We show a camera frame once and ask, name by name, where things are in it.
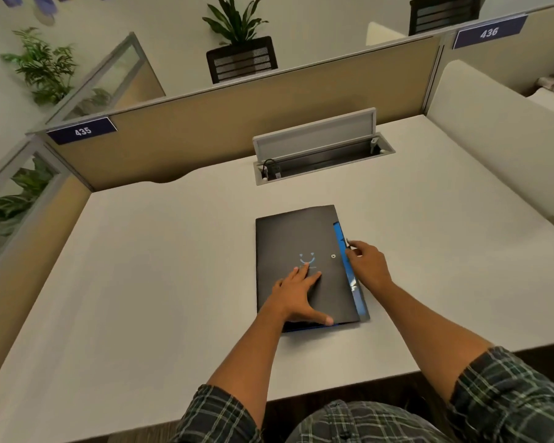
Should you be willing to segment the person's right hand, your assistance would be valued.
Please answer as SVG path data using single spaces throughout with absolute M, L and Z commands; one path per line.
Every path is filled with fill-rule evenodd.
M 374 297 L 387 292 L 394 285 L 394 282 L 384 253 L 377 247 L 360 240 L 350 240 L 348 244 L 348 249 L 360 249 L 362 251 L 360 268 L 352 268 L 357 279 Z

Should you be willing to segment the black folder with blue edge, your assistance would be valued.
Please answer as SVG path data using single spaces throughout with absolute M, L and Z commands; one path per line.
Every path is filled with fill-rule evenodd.
M 334 205 L 257 218 L 255 226 L 258 311 L 275 281 L 308 265 L 308 276 L 321 272 L 308 291 L 310 306 L 331 316 L 335 325 L 370 319 Z

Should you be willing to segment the person's right forearm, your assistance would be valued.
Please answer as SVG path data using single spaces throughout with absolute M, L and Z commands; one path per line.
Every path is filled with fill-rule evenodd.
M 420 371 L 446 403 L 471 363 L 494 348 L 473 333 L 414 298 L 390 279 L 363 279 L 401 334 Z

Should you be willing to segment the person's left forearm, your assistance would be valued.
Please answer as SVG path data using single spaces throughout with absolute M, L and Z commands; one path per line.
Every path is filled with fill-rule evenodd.
M 263 308 L 207 381 L 241 402 L 259 428 L 286 317 L 282 309 Z

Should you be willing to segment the long tan desk partition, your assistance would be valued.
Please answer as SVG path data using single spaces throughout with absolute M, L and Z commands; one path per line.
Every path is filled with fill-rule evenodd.
M 422 112 L 439 35 L 412 36 L 364 52 L 274 71 L 174 98 L 73 121 L 109 118 L 115 130 L 65 143 L 37 135 L 93 191 L 169 182 L 252 156 L 253 138 L 374 107 L 378 123 Z

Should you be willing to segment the white rounded desk divider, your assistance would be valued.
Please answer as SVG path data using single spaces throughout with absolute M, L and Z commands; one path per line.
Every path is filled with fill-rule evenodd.
M 456 60 L 427 118 L 546 217 L 554 216 L 554 112 Z

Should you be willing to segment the dark plaid shirt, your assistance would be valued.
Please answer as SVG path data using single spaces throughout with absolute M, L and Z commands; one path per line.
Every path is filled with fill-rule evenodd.
M 502 347 L 459 376 L 447 418 L 463 443 L 554 443 L 554 383 Z M 243 404 L 202 385 L 169 443 L 263 443 Z M 333 401 L 300 422 L 287 443 L 451 443 L 425 419 L 379 402 Z

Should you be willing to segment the black mesh office chair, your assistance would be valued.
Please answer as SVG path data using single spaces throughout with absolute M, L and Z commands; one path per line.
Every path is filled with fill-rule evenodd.
M 485 0 L 411 0 L 409 36 L 477 20 Z
M 270 36 L 207 51 L 206 58 L 213 84 L 279 68 Z

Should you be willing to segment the blue number sign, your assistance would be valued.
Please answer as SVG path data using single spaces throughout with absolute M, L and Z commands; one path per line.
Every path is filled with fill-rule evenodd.
M 528 14 L 519 14 L 460 29 L 456 34 L 452 49 L 457 50 L 475 44 L 518 35 L 523 29 L 528 16 Z
M 63 146 L 117 131 L 110 118 L 102 117 L 48 130 L 46 135 L 56 145 Z

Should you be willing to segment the tan side partition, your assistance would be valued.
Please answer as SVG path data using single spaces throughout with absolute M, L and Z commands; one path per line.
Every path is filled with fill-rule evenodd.
M 57 177 L 0 254 L 0 368 L 76 225 L 91 190 Z

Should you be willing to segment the broad-leaf green plant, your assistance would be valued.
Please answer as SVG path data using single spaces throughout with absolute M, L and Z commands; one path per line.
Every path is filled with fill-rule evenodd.
M 256 38 L 257 28 L 268 21 L 254 17 L 258 4 L 262 0 L 252 0 L 241 14 L 236 9 L 235 0 L 217 0 L 220 8 L 208 4 L 208 10 L 213 17 L 202 17 L 211 31 L 223 38 L 219 42 L 221 46 L 242 45 Z

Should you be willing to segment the glass partition panel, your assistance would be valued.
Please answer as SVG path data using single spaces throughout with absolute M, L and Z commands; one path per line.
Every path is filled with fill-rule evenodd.
M 166 96 L 141 43 L 129 33 L 48 114 L 43 129 Z
M 39 137 L 18 145 L 0 163 L 0 258 L 71 174 Z

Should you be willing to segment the dark green leafy plant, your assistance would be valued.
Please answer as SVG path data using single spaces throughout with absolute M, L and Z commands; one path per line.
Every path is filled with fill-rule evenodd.
M 16 231 L 56 175 L 57 170 L 34 154 L 0 184 L 0 237 Z

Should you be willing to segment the green fern plant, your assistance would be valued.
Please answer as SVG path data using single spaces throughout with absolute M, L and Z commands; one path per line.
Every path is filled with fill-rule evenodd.
M 52 46 L 36 27 L 15 29 L 12 33 L 20 40 L 22 51 L 2 53 L 0 59 L 22 77 L 36 105 L 59 104 L 73 89 L 78 67 L 74 44 Z

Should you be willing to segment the hanging blue paper decorations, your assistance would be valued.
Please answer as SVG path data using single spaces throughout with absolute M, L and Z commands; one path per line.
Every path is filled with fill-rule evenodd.
M 9 29 L 93 26 L 107 22 L 121 0 L 0 0 L 0 25 Z

